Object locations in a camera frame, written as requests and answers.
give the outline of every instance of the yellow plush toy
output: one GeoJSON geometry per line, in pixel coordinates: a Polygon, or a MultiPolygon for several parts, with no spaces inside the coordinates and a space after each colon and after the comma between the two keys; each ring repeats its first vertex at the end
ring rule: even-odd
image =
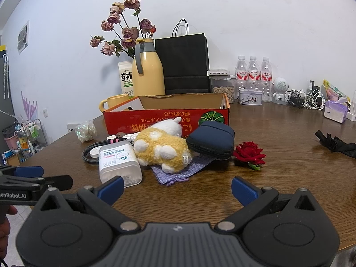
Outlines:
{"type": "Polygon", "coordinates": [[[159,164],[165,173],[177,173],[192,161],[192,152],[181,138],[181,118],[160,121],[141,131],[134,150],[141,166],[159,164]]]}

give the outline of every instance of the blue gripper pad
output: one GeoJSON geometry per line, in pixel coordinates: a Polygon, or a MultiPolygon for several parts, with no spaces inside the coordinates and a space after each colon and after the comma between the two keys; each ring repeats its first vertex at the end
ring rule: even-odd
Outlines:
{"type": "Polygon", "coordinates": [[[17,167],[14,171],[14,176],[21,176],[23,178],[39,178],[43,176],[42,167],[17,167]]]}
{"type": "Polygon", "coordinates": [[[123,178],[115,176],[96,189],[97,197],[112,206],[113,203],[115,203],[117,199],[122,196],[123,189],[123,178]]]}
{"type": "Polygon", "coordinates": [[[261,190],[239,177],[233,178],[231,191],[243,206],[248,205],[261,194],[261,190]]]}

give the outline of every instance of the drawstring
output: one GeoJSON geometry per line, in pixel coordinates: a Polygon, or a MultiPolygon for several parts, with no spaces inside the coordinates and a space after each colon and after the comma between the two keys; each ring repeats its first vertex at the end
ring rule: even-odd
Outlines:
{"type": "Polygon", "coordinates": [[[182,178],[182,179],[177,179],[177,178],[174,178],[172,181],[170,181],[166,186],[170,186],[170,185],[173,185],[175,182],[187,182],[189,181],[188,178],[182,178]]]}

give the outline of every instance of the red rose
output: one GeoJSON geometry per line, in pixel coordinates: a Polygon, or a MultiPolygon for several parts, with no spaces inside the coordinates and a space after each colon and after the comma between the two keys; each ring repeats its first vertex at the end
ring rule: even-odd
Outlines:
{"type": "Polygon", "coordinates": [[[265,164],[262,159],[266,157],[262,154],[262,148],[258,148],[258,145],[254,142],[244,142],[240,147],[236,147],[234,151],[234,156],[241,162],[251,163],[251,164],[265,164]]]}

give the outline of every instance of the white wall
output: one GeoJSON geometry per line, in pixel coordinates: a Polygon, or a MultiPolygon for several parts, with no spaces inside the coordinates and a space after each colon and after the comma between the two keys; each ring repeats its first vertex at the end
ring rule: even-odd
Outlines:
{"type": "MultiPolygon", "coordinates": [[[[4,27],[15,113],[24,115],[22,90],[38,101],[50,140],[64,135],[67,123],[100,115],[98,103],[121,92],[117,63],[128,58],[89,46],[90,35],[114,38],[100,29],[114,1],[122,0],[21,0],[4,27]],[[17,35],[28,20],[29,46],[19,55],[17,35]]],[[[273,75],[292,88],[305,89],[310,79],[317,85],[327,79],[349,96],[356,88],[355,0],[143,0],[141,6],[140,18],[156,25],[155,38],[170,36],[181,18],[191,34],[204,32],[211,69],[234,71],[238,55],[259,62],[268,56],[273,75]]]]}

